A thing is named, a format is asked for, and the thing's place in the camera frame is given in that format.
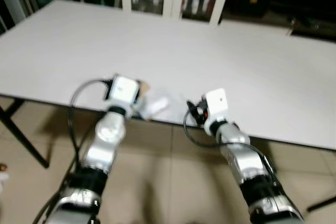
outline white table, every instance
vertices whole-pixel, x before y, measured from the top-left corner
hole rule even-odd
[[[115,73],[173,98],[154,119],[182,124],[185,100],[223,87],[249,135],[336,150],[336,44],[254,26],[173,21],[54,1],[0,37],[0,94],[67,105],[91,78]],[[103,109],[103,86],[78,106]]]

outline tile floor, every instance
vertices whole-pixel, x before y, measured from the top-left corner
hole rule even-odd
[[[0,98],[6,107],[11,100]],[[97,118],[76,116],[78,137]],[[31,223],[58,188],[73,151],[66,109],[26,102],[13,120],[36,148],[50,158],[43,169],[0,123],[0,162],[10,179],[0,196],[0,224]],[[207,141],[202,131],[195,137]],[[336,194],[332,152],[274,142],[254,144],[271,156],[283,186],[308,224],[336,223],[336,204],[311,214],[305,209]],[[190,143],[181,127],[132,120],[103,195],[102,224],[248,224],[247,206],[218,151]]]

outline wire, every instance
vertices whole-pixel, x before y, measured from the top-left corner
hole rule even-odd
[[[81,86],[79,86],[77,88],[77,90],[73,93],[71,100],[70,100],[70,105],[68,108],[68,130],[69,130],[69,135],[70,135],[70,139],[72,142],[72,145],[74,147],[74,151],[75,151],[75,166],[76,169],[79,167],[79,147],[77,145],[77,140],[76,140],[76,135],[75,135],[75,130],[74,130],[74,110],[75,110],[75,102],[77,100],[78,95],[88,86],[94,84],[94,83],[98,83],[98,82],[102,82],[102,83],[107,83],[106,80],[103,79],[93,79],[90,81],[87,81],[85,83],[83,83]]]
[[[189,138],[189,140],[191,142],[193,142],[195,145],[202,147],[202,148],[219,148],[222,146],[227,146],[227,145],[241,145],[247,148],[250,148],[251,150],[255,151],[261,158],[262,163],[264,164],[267,172],[269,173],[269,175],[272,177],[272,179],[275,182],[278,182],[277,177],[275,176],[275,169],[271,166],[271,163],[269,162],[269,160],[267,159],[267,157],[257,148],[255,148],[253,145],[249,145],[249,144],[244,144],[244,143],[216,143],[216,144],[204,144],[201,142],[196,141],[189,133],[188,128],[187,128],[187,118],[188,115],[191,114],[192,110],[197,110],[198,106],[192,107],[191,109],[188,109],[187,112],[185,113],[184,117],[183,117],[183,129],[184,132],[186,134],[186,136]]]
[[[36,217],[33,221],[33,224],[38,224],[38,222],[40,221],[43,213],[46,211],[46,209],[49,207],[49,205],[59,197],[59,193],[60,193],[59,191],[55,192],[54,195],[52,195],[52,197],[50,199],[48,199],[48,201],[44,204],[44,206],[41,208],[41,210],[36,215]]]
[[[97,122],[102,118],[102,115],[100,115],[98,117],[97,120],[95,120],[95,122],[89,127],[89,129],[86,131],[86,133],[84,134],[82,140],[80,141],[80,144],[79,144],[79,149],[81,149],[81,147],[83,146],[85,140],[87,139],[87,137],[89,136],[89,134],[92,132],[92,130],[95,128],[95,125],[97,124]],[[43,213],[47,210],[47,208],[49,207],[48,211],[47,211],[47,216],[49,215],[50,211],[52,210],[50,207],[52,207],[55,202],[58,200],[62,190],[64,189],[64,187],[66,186],[67,184],[67,178],[68,178],[68,175],[70,174],[70,171],[74,165],[76,161],[76,157],[74,156],[63,179],[62,179],[62,182],[60,183],[60,186],[58,188],[58,190],[54,193],[54,195],[52,195],[52,197],[43,205],[43,207],[41,208],[41,210],[38,212],[38,214],[36,215],[34,221],[33,221],[33,224],[38,224],[39,220],[41,219]]]

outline floor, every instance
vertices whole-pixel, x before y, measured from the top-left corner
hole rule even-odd
[[[7,107],[11,100],[0,98]],[[78,138],[95,121],[78,112]],[[0,124],[0,162],[10,179],[0,196],[0,224],[31,223],[58,188],[73,156],[66,109],[26,102],[13,120],[51,161],[43,169]],[[202,131],[195,137],[208,141]],[[336,204],[307,214],[305,209],[336,194],[332,152],[275,142],[254,142],[271,156],[287,194],[308,224],[336,223]],[[132,120],[119,147],[99,213],[102,224],[218,224],[249,222],[247,206],[224,159],[215,150],[194,146],[183,129]]]

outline table leg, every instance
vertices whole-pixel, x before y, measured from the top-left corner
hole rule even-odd
[[[0,106],[0,120],[8,128],[8,130],[22,143],[26,149],[33,155],[33,157],[44,167],[48,168],[49,163],[41,156],[41,154],[35,149],[31,142],[26,138],[22,131],[12,121],[10,115],[4,111]]]
[[[6,110],[6,114],[11,117],[21,107],[25,101],[22,99],[15,99],[14,102]]]
[[[320,203],[317,203],[315,205],[312,205],[312,206],[308,207],[307,211],[308,212],[312,212],[312,211],[314,211],[316,209],[319,209],[321,207],[325,207],[325,206],[330,205],[332,203],[336,203],[336,196],[333,197],[333,198],[327,199],[327,200],[325,200],[323,202],[320,202]]]

